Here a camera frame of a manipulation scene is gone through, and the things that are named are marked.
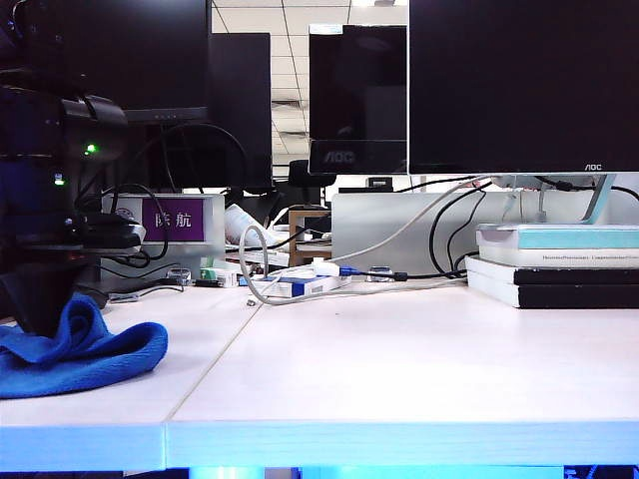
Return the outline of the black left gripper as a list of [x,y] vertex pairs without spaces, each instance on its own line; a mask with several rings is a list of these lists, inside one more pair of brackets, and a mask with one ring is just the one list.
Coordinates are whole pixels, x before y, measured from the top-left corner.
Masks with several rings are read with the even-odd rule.
[[[26,332],[54,335],[75,293],[102,307],[100,274],[84,251],[86,219],[74,206],[82,169],[71,157],[1,159],[1,303]],[[50,318],[41,264],[53,266]]]

